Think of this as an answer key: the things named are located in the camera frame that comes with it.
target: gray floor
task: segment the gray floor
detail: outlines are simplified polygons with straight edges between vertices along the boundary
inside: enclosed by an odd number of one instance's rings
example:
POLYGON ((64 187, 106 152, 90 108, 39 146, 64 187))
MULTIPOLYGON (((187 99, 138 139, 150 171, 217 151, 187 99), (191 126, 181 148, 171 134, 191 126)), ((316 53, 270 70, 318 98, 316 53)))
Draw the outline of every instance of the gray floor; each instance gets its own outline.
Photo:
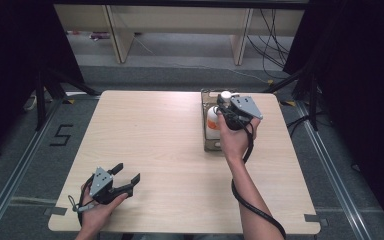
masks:
MULTIPOLYGON (((228 36, 194 34, 141 34, 134 41, 125 64, 115 60, 109 40, 93 41, 89 33, 69 35, 73 51, 86 83, 97 90, 178 90, 199 91, 202 87, 236 87, 241 91, 261 91, 273 79, 262 69, 262 58, 248 44, 242 66, 235 66, 228 36)), ((292 39, 282 38, 289 48, 292 39)), ((277 77, 279 67, 264 63, 277 77)), ((277 93, 280 101, 291 100, 293 84, 277 93)), ((67 86, 68 91, 76 91, 67 86)), ((59 105, 43 140, 33 156, 11 203, 0 220, 0 239, 73 239, 75 233, 56 233, 47 227, 46 209, 54 206, 98 100, 77 99, 59 105), (63 134, 71 135, 64 147, 55 133, 61 124, 72 124, 63 134)), ((281 105, 285 122, 298 119, 297 108, 281 105)), ((35 111, 26 112, 13 125, 0 144, 0 192, 24 149, 33 137, 35 111)), ((361 213, 372 239, 384 239, 384 213, 364 178, 350 165, 353 160, 327 116, 318 117, 319 134, 351 198, 361 213)), ((321 164, 304 125, 298 126, 292 141, 317 214, 324 223, 317 239, 357 239, 344 214, 328 175, 321 164)), ((313 239, 313 236, 288 236, 288 239, 313 239)), ((104 233, 101 239, 120 239, 120 234, 104 233)))

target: wooden table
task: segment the wooden table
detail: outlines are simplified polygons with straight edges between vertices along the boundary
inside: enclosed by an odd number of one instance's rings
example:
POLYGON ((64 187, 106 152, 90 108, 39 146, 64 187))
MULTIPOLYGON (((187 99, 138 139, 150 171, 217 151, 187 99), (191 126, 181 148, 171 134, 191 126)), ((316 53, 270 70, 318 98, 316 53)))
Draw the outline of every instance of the wooden table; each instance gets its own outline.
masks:
MULTIPOLYGON (((276 97, 246 95, 264 116, 248 171, 287 234, 317 234, 319 223, 304 219, 316 213, 276 97)), ((49 228, 78 231, 67 196, 78 201, 96 167, 122 162, 114 186, 137 173, 141 181, 104 231, 242 233, 229 168, 221 152, 204 151, 203 141, 199 92, 104 92, 56 204, 67 213, 52 215, 49 228)))

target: black backdrop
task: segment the black backdrop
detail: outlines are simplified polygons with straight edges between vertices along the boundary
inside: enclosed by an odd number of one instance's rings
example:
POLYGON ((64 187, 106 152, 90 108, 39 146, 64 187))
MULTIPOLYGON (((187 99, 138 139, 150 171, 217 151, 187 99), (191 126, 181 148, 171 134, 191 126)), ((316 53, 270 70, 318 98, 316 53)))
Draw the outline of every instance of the black backdrop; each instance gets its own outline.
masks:
POLYGON ((53 5, 14 2, 0 0, 0 142, 22 113, 40 71, 58 69, 83 82, 67 38, 55 34, 62 27, 53 5))
POLYGON ((354 1, 324 75, 331 118, 384 209, 384 1, 354 1))

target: hand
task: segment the hand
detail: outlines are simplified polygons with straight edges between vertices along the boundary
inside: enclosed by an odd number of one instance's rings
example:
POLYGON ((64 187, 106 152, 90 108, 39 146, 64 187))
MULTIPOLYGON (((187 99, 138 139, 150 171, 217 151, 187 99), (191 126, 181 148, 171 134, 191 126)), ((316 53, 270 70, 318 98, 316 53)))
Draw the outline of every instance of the hand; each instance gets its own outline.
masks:
MULTIPOLYGON (((89 195, 90 188, 86 187, 84 193, 83 204, 86 204, 92 200, 92 197, 89 195)), ((92 239, 98 232, 105 226, 108 222, 114 209, 120 205, 126 198, 128 194, 124 193, 116 197, 108 205, 96 205, 94 208, 89 209, 83 212, 82 228, 77 235, 76 239, 92 239)))
MULTIPOLYGON (((226 120, 224 119, 223 114, 217 112, 217 115, 218 125, 220 127, 220 144, 224 156, 228 161, 242 161, 245 151, 248 148, 248 137, 245 130, 230 130, 226 125, 226 120)), ((252 126, 250 124, 247 125, 247 129, 250 133, 253 132, 252 128, 254 128, 254 139, 257 137, 257 128, 260 122, 260 119, 253 118, 251 120, 252 126)))

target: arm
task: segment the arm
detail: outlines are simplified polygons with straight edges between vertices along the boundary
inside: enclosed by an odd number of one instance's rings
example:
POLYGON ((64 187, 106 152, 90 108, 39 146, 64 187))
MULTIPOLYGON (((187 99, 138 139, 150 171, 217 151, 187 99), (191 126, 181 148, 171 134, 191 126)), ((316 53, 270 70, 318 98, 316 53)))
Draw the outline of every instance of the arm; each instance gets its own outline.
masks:
MULTIPOLYGON (((83 204, 92 200, 89 196, 89 187, 86 187, 83 204)), ((124 193, 115 198, 108 205, 97 205, 94 208, 83 212, 82 228, 76 237, 76 240, 94 239, 98 232, 108 222, 111 213, 127 198, 127 193, 124 193)))
MULTIPOLYGON (((255 139, 260 120, 254 118, 251 124, 254 126, 255 139)), ((218 116, 218 125, 220 127, 221 147, 230 171, 232 172, 233 181, 235 182, 238 193, 250 204, 271 215, 242 160, 248 148, 248 139, 245 131, 230 130, 221 114, 218 116)), ((245 239, 283 239, 279 230, 265 219, 251 212, 242 206, 242 204, 239 204, 239 210, 245 239)))

